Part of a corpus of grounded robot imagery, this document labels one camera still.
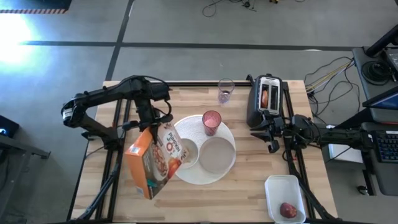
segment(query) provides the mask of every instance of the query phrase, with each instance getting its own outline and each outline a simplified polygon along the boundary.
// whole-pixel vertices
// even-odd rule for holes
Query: white bowl
[[[264,184],[266,188],[268,215],[276,223],[303,223],[305,210],[301,197],[299,180],[294,175],[272,175]],[[297,209],[294,218],[285,218],[280,214],[280,206],[287,202]]]
[[[189,153],[188,157],[184,159],[183,163],[180,166],[181,169],[186,169],[195,165],[195,163],[198,162],[199,149],[198,146],[191,139],[181,139],[181,141]]]

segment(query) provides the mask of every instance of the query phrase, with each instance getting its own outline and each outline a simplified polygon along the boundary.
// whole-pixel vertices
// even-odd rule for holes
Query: white plastic container
[[[299,180],[294,175],[272,175],[264,184],[266,188],[268,214],[276,223],[303,223],[306,219]],[[287,202],[297,209],[294,218],[280,214],[280,206]]]

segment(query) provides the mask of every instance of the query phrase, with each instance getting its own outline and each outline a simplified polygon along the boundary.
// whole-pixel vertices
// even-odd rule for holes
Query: computer monitor
[[[398,86],[365,101],[362,106],[386,110],[398,110]]]

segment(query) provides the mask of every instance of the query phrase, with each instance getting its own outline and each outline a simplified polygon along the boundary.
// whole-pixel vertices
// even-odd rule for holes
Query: red apple
[[[284,202],[280,206],[280,214],[285,218],[294,218],[297,215],[297,209],[293,205]]]

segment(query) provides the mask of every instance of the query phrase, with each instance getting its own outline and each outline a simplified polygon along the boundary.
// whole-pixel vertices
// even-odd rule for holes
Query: keyboard
[[[377,139],[376,155],[379,162],[398,162],[398,132],[376,132],[375,137]]]

